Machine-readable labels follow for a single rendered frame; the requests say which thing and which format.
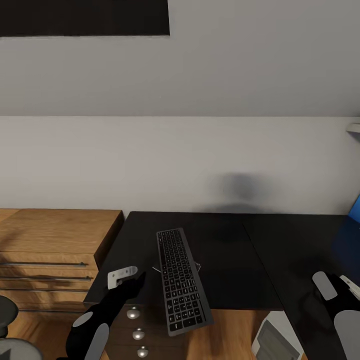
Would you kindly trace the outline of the notebook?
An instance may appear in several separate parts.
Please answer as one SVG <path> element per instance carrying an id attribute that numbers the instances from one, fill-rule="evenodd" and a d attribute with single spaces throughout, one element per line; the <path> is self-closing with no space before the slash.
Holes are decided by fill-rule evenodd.
<path id="1" fill-rule="evenodd" d="M 195 263 L 195 266 L 196 266 L 197 272 L 199 272 L 201 265 L 198 264 L 198 263 Z M 161 272 L 161 269 L 160 269 L 160 259 L 157 260 L 157 262 L 154 264 L 153 268 L 154 268 L 155 270 Z"/>

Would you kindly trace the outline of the keyboard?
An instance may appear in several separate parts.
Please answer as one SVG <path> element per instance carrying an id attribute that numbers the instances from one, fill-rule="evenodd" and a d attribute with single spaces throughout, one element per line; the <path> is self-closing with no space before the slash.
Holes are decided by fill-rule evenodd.
<path id="1" fill-rule="evenodd" d="M 156 233 L 170 337 L 215 324 L 184 229 Z"/>

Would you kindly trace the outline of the swivel chair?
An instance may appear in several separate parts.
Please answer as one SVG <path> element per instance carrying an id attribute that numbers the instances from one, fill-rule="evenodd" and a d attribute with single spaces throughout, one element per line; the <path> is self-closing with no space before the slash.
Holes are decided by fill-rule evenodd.
<path id="1" fill-rule="evenodd" d="M 0 360 L 45 360 L 42 350 L 29 340 L 7 337 L 8 325 L 18 313 L 18 306 L 0 295 Z"/>

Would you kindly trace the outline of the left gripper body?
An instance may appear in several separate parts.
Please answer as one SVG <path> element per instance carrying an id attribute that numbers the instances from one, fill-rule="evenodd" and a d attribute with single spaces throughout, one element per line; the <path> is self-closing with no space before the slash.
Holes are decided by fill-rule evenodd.
<path id="1" fill-rule="evenodd" d="M 137 298 L 140 294 L 137 280 L 135 278 L 122 281 L 118 287 L 113 289 L 108 289 L 108 286 L 104 288 L 104 299 L 113 298 L 119 305 L 119 311 L 121 311 L 124 304 L 127 300 Z"/>

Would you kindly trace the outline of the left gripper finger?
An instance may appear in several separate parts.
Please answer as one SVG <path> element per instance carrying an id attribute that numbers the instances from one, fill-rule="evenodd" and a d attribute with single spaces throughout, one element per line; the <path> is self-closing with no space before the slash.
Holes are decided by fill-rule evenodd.
<path id="1" fill-rule="evenodd" d="M 146 272 L 144 272 L 144 273 L 136 280 L 139 291 L 141 291 L 141 289 L 144 287 L 145 279 L 146 279 Z"/>

